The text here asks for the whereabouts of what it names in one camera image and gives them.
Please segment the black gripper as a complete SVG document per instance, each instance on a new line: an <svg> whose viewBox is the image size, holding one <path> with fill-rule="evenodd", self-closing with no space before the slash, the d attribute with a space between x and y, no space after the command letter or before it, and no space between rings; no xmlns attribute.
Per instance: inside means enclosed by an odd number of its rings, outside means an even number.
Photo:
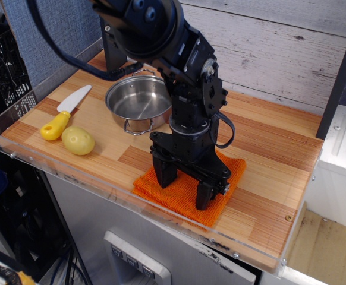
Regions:
<svg viewBox="0 0 346 285"><path fill-rule="evenodd" d="M172 134L153 131L150 152L153 167L161 188L169 186L176 178L178 170L199 182L197 186L196 209L205 210L217 194L229 191L228 179L231 171L215 152L218 138L219 119L212 118L197 133Z"/></svg>

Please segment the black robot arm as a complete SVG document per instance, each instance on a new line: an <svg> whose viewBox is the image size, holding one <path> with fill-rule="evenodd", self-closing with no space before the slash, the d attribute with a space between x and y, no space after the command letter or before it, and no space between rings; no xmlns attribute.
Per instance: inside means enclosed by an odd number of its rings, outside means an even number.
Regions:
<svg viewBox="0 0 346 285"><path fill-rule="evenodd" d="M178 1L94 1L93 10L123 54L158 70L171 96L171 133L150 135L158 183L166 188L183 171L199 183L196 208L206 209L231 177L215 151L219 123L229 119L213 47L186 22Z"/></svg>

